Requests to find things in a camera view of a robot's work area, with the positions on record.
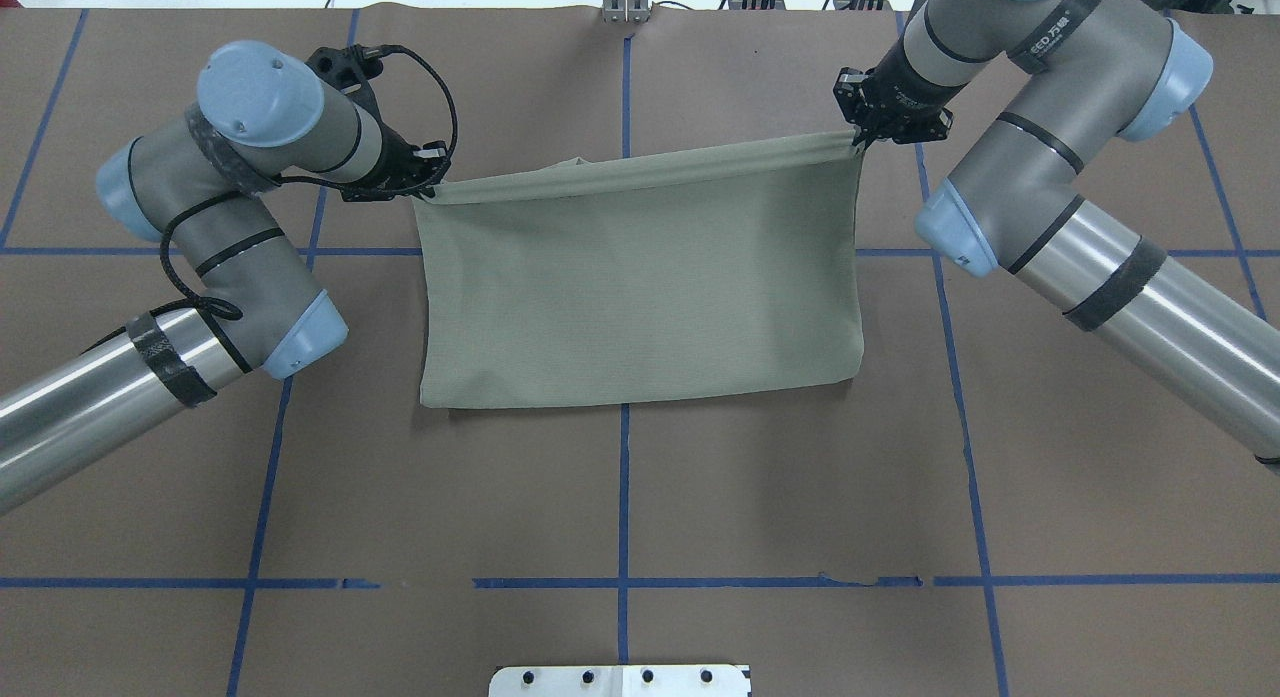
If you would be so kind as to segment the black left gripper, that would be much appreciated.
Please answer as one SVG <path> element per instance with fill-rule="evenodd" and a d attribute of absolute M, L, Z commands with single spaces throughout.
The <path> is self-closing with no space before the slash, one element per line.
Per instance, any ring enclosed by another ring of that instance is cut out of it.
<path fill-rule="evenodd" d="M 451 168 L 447 142 L 392 147 L 370 176 L 340 187 L 344 202 L 381 202 L 397 197 L 431 197 Z"/>

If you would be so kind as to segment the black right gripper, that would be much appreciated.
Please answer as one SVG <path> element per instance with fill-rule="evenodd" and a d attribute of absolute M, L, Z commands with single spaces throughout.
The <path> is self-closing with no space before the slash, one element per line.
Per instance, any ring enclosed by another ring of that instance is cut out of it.
<path fill-rule="evenodd" d="M 855 127 L 854 147 L 873 142 L 893 145 L 927 145 L 945 141 L 954 127 L 954 114 L 945 106 L 913 113 L 876 95 L 881 83 L 870 72 L 845 67 L 835 81 L 835 100 L 844 119 Z"/>

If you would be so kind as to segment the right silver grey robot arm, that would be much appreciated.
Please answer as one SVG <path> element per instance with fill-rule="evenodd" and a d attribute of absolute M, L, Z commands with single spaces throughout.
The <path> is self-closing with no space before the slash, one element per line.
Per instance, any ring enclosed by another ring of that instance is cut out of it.
<path fill-rule="evenodd" d="M 1208 50 L 1142 0 L 915 0 L 833 95 L 860 145 L 927 145 L 998 59 L 1024 84 L 923 200 L 920 240 L 970 276 L 1016 278 L 1276 472 L 1277 327 L 1087 192 L 1116 142 L 1189 113 Z"/>

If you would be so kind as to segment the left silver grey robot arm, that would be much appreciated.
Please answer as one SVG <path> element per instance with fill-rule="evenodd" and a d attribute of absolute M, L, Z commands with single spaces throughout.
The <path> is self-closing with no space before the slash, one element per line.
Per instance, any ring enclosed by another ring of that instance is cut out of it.
<path fill-rule="evenodd" d="M 183 115 L 99 169 L 101 205 L 156 243 L 179 295 L 3 398 L 4 513 L 242 375 L 283 381 L 343 345 L 348 325 L 262 197 L 282 185 L 348 202 L 433 194 L 457 136 L 410 145 L 389 127 L 371 87 L 388 56 L 425 65 L 399 43 L 320 47 L 306 60 L 225 43 Z"/>

